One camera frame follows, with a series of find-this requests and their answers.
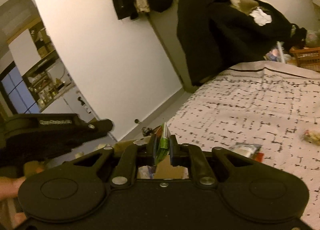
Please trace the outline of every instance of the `floor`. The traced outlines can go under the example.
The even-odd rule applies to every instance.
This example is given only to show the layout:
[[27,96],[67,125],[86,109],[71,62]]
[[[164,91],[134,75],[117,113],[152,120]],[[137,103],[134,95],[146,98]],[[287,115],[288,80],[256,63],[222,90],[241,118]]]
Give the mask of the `floor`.
[[[163,122],[167,122],[168,120],[170,120],[175,115],[175,113],[180,109],[180,107],[188,100],[188,98],[191,95],[192,95],[191,93],[184,92],[172,105],[170,105],[164,112],[162,112],[161,115],[159,115],[150,124],[148,124],[147,127],[154,129],[155,127],[161,125]],[[133,137],[133,139],[139,139],[142,137],[143,137],[143,135],[141,132],[138,135],[136,135],[135,137]],[[67,153],[67,154],[62,155],[60,157],[52,159],[47,164],[47,168],[52,168],[52,167],[58,166],[58,165],[62,164],[64,161],[73,160],[73,159],[75,159],[75,155],[77,153],[83,153],[84,155],[91,153],[100,144],[105,144],[105,145],[109,144],[112,146],[115,143],[116,143],[116,141],[109,136],[87,142],[87,143],[81,145],[80,147],[73,149],[72,152],[70,152],[70,153]]]

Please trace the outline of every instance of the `orange basket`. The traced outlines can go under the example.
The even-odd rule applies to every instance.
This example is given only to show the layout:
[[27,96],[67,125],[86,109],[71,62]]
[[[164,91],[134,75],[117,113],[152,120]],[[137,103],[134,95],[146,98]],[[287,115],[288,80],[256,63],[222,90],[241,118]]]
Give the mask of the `orange basket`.
[[308,49],[290,49],[297,60],[297,66],[320,73],[320,47]]

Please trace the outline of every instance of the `screw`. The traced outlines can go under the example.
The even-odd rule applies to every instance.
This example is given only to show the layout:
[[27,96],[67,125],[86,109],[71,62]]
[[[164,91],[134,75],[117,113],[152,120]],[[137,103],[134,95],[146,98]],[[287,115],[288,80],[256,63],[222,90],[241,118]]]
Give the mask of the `screw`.
[[169,186],[169,183],[165,183],[165,182],[160,183],[160,187],[167,187],[167,186]]
[[202,177],[200,178],[200,183],[202,185],[213,185],[215,183],[215,180],[212,177]]
[[126,177],[114,177],[112,179],[112,183],[116,185],[123,185],[128,182],[128,179]]

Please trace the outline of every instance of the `baseboard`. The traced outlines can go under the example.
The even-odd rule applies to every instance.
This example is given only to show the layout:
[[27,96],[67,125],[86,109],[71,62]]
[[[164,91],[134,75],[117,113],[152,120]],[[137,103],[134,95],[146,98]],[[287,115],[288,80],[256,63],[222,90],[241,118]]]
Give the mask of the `baseboard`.
[[132,131],[130,131],[126,136],[119,140],[132,140],[136,135],[141,132],[143,127],[146,127],[154,119],[156,119],[161,113],[163,113],[170,105],[172,105],[176,100],[178,100],[184,93],[184,89],[181,88],[175,94],[173,94],[168,100],[166,100],[162,105],[160,105],[153,113],[151,113],[147,118],[141,121]]

